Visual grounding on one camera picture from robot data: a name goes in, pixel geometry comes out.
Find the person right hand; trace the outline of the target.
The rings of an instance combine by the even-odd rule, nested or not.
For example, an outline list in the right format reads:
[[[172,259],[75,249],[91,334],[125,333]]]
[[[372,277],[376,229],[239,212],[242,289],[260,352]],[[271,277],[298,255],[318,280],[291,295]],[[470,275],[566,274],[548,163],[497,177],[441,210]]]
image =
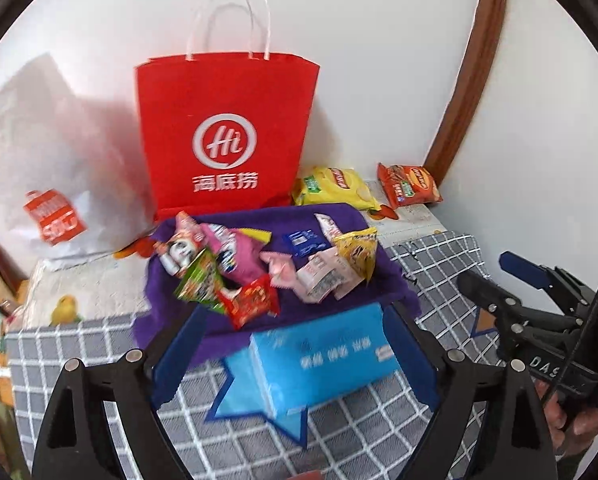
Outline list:
[[[598,409],[584,406],[567,426],[567,414],[553,393],[544,405],[544,415],[557,455],[575,456],[585,452],[598,435]]]

